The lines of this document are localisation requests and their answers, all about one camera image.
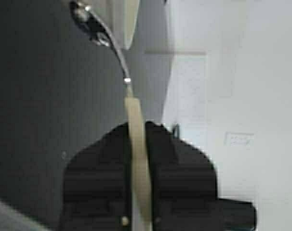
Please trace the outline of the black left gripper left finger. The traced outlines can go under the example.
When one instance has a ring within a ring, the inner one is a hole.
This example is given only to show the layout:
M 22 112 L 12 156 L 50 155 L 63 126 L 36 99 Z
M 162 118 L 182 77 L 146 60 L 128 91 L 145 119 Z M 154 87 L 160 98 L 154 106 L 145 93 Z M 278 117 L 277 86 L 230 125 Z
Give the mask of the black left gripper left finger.
M 127 123 L 82 149 L 63 172 L 60 231 L 130 231 L 131 144 Z

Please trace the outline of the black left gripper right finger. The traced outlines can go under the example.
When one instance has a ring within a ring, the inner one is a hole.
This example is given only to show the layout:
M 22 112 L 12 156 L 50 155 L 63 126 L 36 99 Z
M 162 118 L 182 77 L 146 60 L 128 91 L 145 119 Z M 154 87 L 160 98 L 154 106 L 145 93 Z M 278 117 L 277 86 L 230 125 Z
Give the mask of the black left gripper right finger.
M 254 231 L 253 203 L 219 196 L 214 164 L 200 149 L 146 122 L 156 231 Z

